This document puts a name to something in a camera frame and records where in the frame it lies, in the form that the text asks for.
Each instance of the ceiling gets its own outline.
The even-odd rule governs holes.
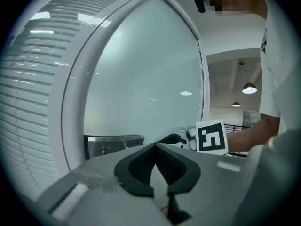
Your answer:
[[[259,58],[223,60],[208,65],[210,79],[210,106],[231,107],[238,101],[241,108],[258,111],[261,99],[262,74]],[[243,86],[251,82],[257,92],[242,93]]]

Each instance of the horizontal blinds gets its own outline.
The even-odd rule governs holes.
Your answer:
[[[1,162],[32,200],[59,179],[48,138],[48,97],[69,44],[87,21],[117,0],[52,0],[7,41],[0,59]]]

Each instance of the white curved frame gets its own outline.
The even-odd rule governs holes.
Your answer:
[[[88,89],[97,61],[116,29],[143,1],[119,0],[92,18],[74,38],[57,68],[49,95],[48,133],[53,157],[61,176],[85,161],[84,114]],[[207,120],[210,100],[209,74],[200,35],[182,8],[173,0],[166,1],[181,15],[197,38],[204,74],[201,120]]]
[[[74,63],[84,47],[89,37],[100,24],[117,9],[127,4],[132,0],[118,0],[113,4],[102,10],[95,18],[92,18],[77,34],[71,44],[68,46],[65,54],[63,55],[60,64],[57,67],[57,71],[54,75],[51,85],[51,91],[49,95],[48,103],[48,137],[52,149],[53,158],[57,165],[60,176],[64,176],[69,173],[74,167],[68,164],[67,153],[63,143],[63,125],[62,111],[63,102],[65,100],[65,89],[68,83],[68,79],[71,78],[71,70],[74,67]]]

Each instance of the ceiling light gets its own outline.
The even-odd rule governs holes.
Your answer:
[[[233,106],[233,107],[240,107],[240,103],[234,102],[232,106]]]
[[[247,83],[243,87],[243,93],[245,93],[245,94],[253,94],[256,91],[257,91],[257,88],[253,83]]]
[[[181,94],[182,96],[191,96],[191,95],[192,95],[192,93],[189,92],[189,91],[183,91],[183,92],[181,92],[180,94]]]

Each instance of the gray plastic surface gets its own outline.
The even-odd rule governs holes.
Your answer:
[[[241,226],[262,222],[286,198],[300,174],[301,130],[252,148],[247,159],[168,149],[196,162],[201,176],[189,193],[177,194],[180,210],[192,217],[181,225]],[[90,187],[68,225],[171,225],[152,198],[125,191],[114,177],[116,164],[148,145],[93,158],[52,185],[38,205],[49,211],[76,183]]]

